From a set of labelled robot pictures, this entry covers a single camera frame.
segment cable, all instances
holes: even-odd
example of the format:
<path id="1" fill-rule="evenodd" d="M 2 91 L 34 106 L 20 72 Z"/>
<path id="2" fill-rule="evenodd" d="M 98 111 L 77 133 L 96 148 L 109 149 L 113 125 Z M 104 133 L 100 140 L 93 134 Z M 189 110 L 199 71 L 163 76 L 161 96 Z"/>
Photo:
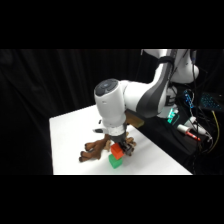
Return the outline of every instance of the cable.
<path id="1" fill-rule="evenodd" d="M 208 154 L 211 153 L 211 151 L 216 147 L 216 145 L 217 145 L 217 143 L 218 143 L 218 141 L 219 141 L 219 137 L 220 137 L 219 123 L 218 123 L 218 120 L 217 120 L 217 118 L 216 118 L 215 112 L 212 111 L 212 113 L 213 113 L 213 116 L 214 116 L 214 118 L 215 118 L 215 122 L 216 122 L 216 125 L 217 125 L 218 136 L 217 136 L 217 139 L 216 139 L 216 142 L 215 142 L 214 146 L 212 147 L 212 149 L 211 149 L 210 151 L 208 151 Z"/>
<path id="2" fill-rule="evenodd" d="M 196 106 L 196 120 L 198 121 L 198 98 L 197 98 L 197 85 L 196 85 L 196 78 L 195 78 L 195 73 L 194 73 L 194 62 L 195 60 L 192 61 L 192 72 L 193 72 L 193 77 L 194 77 L 194 88 L 195 88 L 195 106 Z"/>

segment orange block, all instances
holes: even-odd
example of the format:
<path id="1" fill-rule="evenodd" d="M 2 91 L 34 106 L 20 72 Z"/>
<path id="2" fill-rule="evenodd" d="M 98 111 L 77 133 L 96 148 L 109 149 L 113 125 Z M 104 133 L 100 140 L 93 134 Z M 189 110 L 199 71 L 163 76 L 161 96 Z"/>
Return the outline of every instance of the orange block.
<path id="1" fill-rule="evenodd" d="M 114 155 L 114 157 L 116 158 L 116 160 L 120 159 L 124 155 L 124 153 L 118 143 L 111 146 L 111 152 Z"/>

